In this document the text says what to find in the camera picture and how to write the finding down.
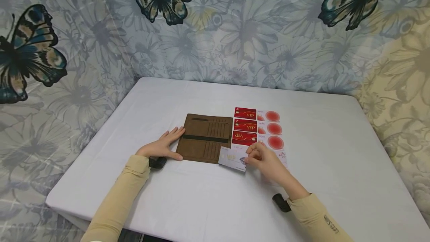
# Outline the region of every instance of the red vip card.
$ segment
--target red vip card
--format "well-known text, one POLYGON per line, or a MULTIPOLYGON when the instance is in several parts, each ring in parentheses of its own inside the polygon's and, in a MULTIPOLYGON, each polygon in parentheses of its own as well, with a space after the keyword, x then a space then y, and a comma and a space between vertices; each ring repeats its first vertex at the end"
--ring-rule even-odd
POLYGON ((234 129, 246 132, 257 132, 257 121, 234 119, 234 129))
POLYGON ((244 109, 244 108, 235 108, 234 116, 236 118, 244 118, 249 120, 257 120, 257 110, 256 109, 244 109))
POLYGON ((251 146, 252 144, 257 142, 257 134, 233 131, 233 137, 231 142, 233 144, 251 146))

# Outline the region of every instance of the white table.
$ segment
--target white table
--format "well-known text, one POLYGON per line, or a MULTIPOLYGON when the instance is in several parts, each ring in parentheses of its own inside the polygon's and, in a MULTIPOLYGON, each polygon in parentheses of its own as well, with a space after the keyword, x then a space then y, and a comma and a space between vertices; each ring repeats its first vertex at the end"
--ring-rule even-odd
MULTIPOLYGON (((234 107, 282 118, 289 169, 356 241, 429 241, 430 230, 353 97, 141 78, 46 199, 85 228, 145 143, 186 115, 232 117, 234 107)), ((292 213, 273 204, 285 192, 223 166, 169 160, 153 171, 125 228, 172 241, 308 241, 292 213)))

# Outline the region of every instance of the white card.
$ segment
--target white card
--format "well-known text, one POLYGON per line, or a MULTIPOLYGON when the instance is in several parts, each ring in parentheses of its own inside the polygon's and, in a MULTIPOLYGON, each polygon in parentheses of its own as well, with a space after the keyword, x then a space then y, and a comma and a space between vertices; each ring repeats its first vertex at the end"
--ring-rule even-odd
POLYGON ((218 163, 242 172, 246 171, 243 154, 234 149, 221 147, 218 163))

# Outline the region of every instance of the open wallet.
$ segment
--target open wallet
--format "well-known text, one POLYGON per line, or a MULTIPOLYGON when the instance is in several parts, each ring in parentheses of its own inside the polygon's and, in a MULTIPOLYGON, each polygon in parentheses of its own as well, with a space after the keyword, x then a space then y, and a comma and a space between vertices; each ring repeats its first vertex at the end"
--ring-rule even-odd
POLYGON ((221 147, 231 148, 233 118, 187 114, 176 152, 184 160, 217 164, 221 147))

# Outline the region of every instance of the beige sleeve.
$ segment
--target beige sleeve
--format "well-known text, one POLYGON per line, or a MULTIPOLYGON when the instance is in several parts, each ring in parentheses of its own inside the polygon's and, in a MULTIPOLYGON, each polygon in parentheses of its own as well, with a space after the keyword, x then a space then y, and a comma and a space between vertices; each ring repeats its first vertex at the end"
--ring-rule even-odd
POLYGON ((149 175, 149 159, 132 155, 103 199, 81 242, 117 242, 137 194, 149 175))
POLYGON ((351 237, 328 214, 315 194, 291 201, 287 200, 300 224, 315 242, 350 242, 351 237))

